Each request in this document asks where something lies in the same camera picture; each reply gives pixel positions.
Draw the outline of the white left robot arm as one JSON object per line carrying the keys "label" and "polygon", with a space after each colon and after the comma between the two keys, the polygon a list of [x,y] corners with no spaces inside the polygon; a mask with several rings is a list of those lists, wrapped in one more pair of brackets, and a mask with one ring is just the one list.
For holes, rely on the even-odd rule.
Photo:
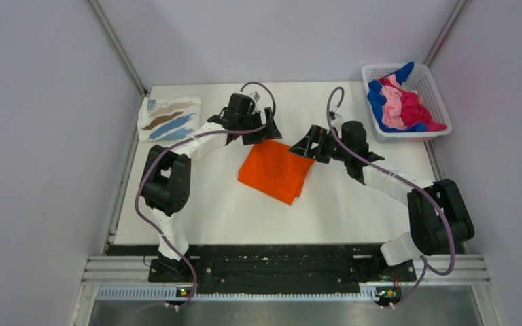
{"label": "white left robot arm", "polygon": [[228,104],[207,119],[197,131],[168,146],[153,146],[137,191],[135,210],[158,233],[160,244],[155,263],[173,280],[188,277],[188,241],[176,220],[190,196],[192,163],[240,138],[244,145],[280,139],[274,121],[275,102],[260,109],[258,95],[234,93]]}

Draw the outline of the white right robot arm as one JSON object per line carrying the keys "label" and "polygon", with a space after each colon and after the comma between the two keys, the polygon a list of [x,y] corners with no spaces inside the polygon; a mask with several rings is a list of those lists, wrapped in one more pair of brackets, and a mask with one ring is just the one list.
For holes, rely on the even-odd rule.
{"label": "white right robot arm", "polygon": [[457,184],[450,179],[416,177],[394,168],[370,150],[360,122],[345,122],[332,130],[313,125],[289,151],[324,164],[340,161],[352,179],[407,208],[408,231],[383,243],[373,255],[371,270],[381,280],[389,280],[398,272],[399,264],[410,259],[445,249],[454,255],[456,245],[474,237],[474,225]]}

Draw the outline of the orange t shirt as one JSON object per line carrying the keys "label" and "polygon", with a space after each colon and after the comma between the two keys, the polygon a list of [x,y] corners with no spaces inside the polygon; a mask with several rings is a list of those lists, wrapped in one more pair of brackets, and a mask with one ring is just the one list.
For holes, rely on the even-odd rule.
{"label": "orange t shirt", "polygon": [[301,195],[315,160],[289,152],[275,140],[255,144],[240,167],[237,180],[287,205]]}

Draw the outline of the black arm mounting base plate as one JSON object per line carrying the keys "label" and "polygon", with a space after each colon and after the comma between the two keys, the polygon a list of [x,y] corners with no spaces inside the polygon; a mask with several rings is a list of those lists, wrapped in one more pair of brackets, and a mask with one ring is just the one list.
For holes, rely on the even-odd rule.
{"label": "black arm mounting base plate", "polygon": [[300,288],[307,281],[311,290],[318,282],[339,277],[343,283],[399,278],[412,263],[380,269],[373,255],[379,244],[192,244],[186,252],[191,263],[183,264],[179,272],[158,266],[158,247],[155,244],[111,244],[109,256],[142,256],[153,259],[149,267],[151,283],[197,281],[208,290],[222,278],[236,289],[274,288],[274,282],[285,281],[287,290]]}

